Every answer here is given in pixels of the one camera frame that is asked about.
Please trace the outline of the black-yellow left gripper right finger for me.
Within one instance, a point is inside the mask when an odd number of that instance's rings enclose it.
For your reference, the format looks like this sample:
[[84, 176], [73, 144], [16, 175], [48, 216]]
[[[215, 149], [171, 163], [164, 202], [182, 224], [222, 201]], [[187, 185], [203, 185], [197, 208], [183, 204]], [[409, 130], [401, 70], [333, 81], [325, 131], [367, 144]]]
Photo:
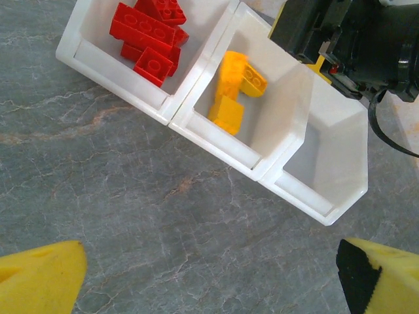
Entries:
[[342, 239], [338, 277], [351, 314], [419, 314], [419, 255]]

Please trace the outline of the black-yellow left gripper left finger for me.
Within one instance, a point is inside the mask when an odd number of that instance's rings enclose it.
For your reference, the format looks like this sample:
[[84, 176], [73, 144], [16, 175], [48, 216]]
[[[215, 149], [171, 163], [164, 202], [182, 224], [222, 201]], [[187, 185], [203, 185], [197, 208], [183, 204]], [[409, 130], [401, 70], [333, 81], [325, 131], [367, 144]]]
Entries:
[[71, 314], [86, 271], [77, 240], [0, 256], [0, 314]]

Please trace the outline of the yellow lego brick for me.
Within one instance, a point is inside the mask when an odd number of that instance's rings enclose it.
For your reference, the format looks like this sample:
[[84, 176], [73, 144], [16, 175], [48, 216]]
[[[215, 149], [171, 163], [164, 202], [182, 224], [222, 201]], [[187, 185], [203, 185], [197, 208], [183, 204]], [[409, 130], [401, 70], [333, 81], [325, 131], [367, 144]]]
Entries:
[[235, 136], [240, 131], [244, 111], [243, 105], [228, 96], [222, 96], [209, 110], [208, 119], [227, 133]]
[[240, 91], [249, 97], [261, 97], [268, 86], [267, 80], [249, 63], [246, 64]]
[[238, 97], [247, 65], [247, 56], [235, 51], [226, 51], [219, 67], [219, 80], [215, 93], [215, 102], [223, 96], [235, 100]]

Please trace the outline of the long red lego brick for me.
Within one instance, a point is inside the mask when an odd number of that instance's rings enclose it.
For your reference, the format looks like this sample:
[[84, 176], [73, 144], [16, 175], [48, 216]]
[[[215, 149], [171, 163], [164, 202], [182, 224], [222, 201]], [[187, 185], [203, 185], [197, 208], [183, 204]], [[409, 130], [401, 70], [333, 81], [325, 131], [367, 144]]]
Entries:
[[124, 3], [119, 3], [109, 34], [142, 50], [152, 48], [163, 56], [172, 51], [175, 29]]

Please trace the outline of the white plastic bin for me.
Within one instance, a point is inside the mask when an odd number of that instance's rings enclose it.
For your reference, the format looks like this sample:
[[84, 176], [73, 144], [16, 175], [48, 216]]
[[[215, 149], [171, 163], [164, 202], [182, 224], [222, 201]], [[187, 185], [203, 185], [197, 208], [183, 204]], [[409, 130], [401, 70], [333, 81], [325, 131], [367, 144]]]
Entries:
[[[304, 142], [310, 108], [311, 71], [268, 39], [270, 25], [245, 3], [233, 6], [211, 61], [192, 87], [169, 127], [254, 181], [275, 164], [286, 164]], [[225, 52], [248, 56], [267, 80], [266, 92], [240, 94], [244, 119], [236, 136], [207, 118]]]
[[325, 226], [368, 190], [367, 110], [314, 76], [302, 145], [259, 181]]
[[179, 67], [157, 87], [120, 55], [122, 41], [109, 33], [119, 3], [136, 0], [77, 0], [56, 50], [58, 60], [98, 83], [135, 108], [166, 125], [215, 62], [215, 50], [239, 0], [178, 0], [189, 34]]

